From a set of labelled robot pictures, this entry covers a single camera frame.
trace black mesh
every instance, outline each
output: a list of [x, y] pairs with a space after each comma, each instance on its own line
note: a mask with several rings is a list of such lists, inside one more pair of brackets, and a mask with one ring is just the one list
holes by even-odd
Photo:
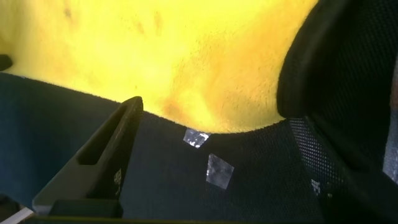
[[[121, 196], [126, 218], [322, 220], [288, 121], [213, 134], [199, 150], [184, 134], [183, 126], [144, 115]], [[234, 166], [226, 190], [206, 182], [209, 153]]]
[[378, 167], [389, 127], [389, 95], [398, 52], [398, 1], [360, 1], [330, 69], [334, 94], [316, 110]]

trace yellow fur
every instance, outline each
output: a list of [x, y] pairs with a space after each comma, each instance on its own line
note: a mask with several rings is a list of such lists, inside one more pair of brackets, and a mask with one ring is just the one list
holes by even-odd
[[280, 121], [284, 57], [317, 0], [0, 0], [20, 75], [210, 133]]

